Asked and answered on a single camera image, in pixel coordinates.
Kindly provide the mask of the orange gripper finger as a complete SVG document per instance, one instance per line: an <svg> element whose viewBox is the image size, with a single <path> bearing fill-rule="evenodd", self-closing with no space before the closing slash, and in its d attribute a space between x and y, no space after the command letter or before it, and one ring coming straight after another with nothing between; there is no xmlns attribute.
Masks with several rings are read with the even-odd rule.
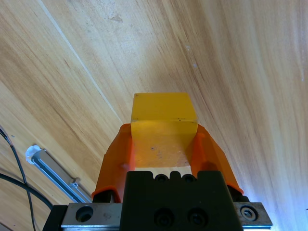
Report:
<svg viewBox="0 0 308 231"><path fill-rule="evenodd" d="M124 124L103 157L96 189L92 193L94 203L123 201L126 176L135 169L131 125Z"/></svg>
<svg viewBox="0 0 308 231"><path fill-rule="evenodd" d="M198 125L192 148L190 160L192 175L196 177L200 171L220 171L233 201L249 202L237 183L225 153L201 125Z"/></svg>

